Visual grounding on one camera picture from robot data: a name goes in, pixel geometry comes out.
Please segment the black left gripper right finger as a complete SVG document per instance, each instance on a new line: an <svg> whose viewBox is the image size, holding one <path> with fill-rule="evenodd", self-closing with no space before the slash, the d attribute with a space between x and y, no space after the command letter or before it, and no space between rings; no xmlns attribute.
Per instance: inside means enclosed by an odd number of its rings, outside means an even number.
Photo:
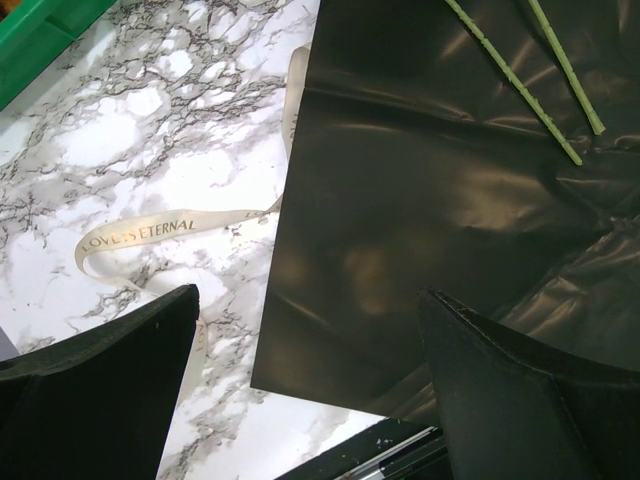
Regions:
<svg viewBox="0 0 640 480"><path fill-rule="evenodd" d="M455 478L638 478L638 372L555 349L432 288L418 322Z"/></svg>

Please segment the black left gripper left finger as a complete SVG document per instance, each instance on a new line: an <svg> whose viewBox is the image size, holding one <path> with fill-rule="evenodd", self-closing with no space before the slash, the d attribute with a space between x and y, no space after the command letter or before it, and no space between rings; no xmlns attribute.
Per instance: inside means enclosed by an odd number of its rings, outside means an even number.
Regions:
<svg viewBox="0 0 640 480"><path fill-rule="evenodd" d="M2 478L155 478L198 315L199 291L184 285L3 361Z"/></svg>

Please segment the black wrapping paper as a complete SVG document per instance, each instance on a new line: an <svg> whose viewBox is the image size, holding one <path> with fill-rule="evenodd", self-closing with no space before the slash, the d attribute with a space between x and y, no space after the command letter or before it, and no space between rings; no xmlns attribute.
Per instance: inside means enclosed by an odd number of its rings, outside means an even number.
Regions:
<svg viewBox="0 0 640 480"><path fill-rule="evenodd" d="M324 1L283 195L256 389L436 420L417 322L433 286L575 355L639 366L639 5L463 8L575 165L442 1Z"/></svg>

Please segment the light pink flower stem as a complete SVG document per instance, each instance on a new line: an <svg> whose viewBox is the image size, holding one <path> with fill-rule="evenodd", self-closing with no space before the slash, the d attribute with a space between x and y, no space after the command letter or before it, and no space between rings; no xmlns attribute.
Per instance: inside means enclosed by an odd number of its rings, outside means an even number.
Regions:
<svg viewBox="0 0 640 480"><path fill-rule="evenodd" d="M571 161L576 166L581 166L583 161L575 149L571 146L569 141L561 133L559 128L555 125L551 117L545 112L540 105L539 101L530 93L527 87L522 83L518 76L514 73L511 67L507 64L506 60L500 55L498 50L494 47L491 41L486 37L482 30L476 25L473 19L464 11L461 5L455 0L446 0L445 3L451 8L451 10L458 16L465 27L471 32L471 34L480 42L483 48L488 52L492 60L499 67L508 81L516 88L519 95L526 101L528 106L533 110L541 123L547 128L549 133L555 138L564 152L568 155Z"/></svg>

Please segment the white flower stem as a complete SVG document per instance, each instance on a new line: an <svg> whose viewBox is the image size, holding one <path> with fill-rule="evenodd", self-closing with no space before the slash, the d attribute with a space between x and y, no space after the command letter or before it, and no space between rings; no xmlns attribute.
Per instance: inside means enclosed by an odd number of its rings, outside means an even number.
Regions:
<svg viewBox="0 0 640 480"><path fill-rule="evenodd" d="M553 53L555 54L557 60L559 61L559 64L561 66L561 69L563 70L564 75L566 76L569 85L571 86L573 93L575 94L590 126L591 129L593 131L593 133L597 136L601 135L605 130L606 127L603 124L603 122L601 121L601 119L599 118L598 114L596 113L591 101L589 100L588 96L586 95L584 88L580 82L580 80L578 79L578 77L576 76L576 73L573 69L573 66L564 50L564 48L562 47L562 44L559 40L559 38L557 37L547 15L545 14L542 6L540 5L538 0L528 0L528 4L530 6L530 8L533 11L533 14L536 18L536 20L538 21L540 27L542 28L542 31L547 39L547 41L549 42L549 45L553 51Z"/></svg>

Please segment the cream ribbon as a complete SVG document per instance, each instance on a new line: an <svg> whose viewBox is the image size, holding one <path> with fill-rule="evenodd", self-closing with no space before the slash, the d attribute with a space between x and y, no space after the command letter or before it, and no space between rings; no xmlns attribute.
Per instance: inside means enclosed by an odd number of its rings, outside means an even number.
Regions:
<svg viewBox="0 0 640 480"><path fill-rule="evenodd" d="M311 53L309 43L296 48L289 62L282 116L282 138L286 156L291 156L299 108ZM158 243L174 237L202 233L262 218L281 210L278 198L265 210L169 210L107 223L90 230L76 244L74 260L82 273L86 271L87 257L100 252ZM186 364L177 402L186 400L200 383L208 348L207 326L202 319L196 321L189 359Z"/></svg>

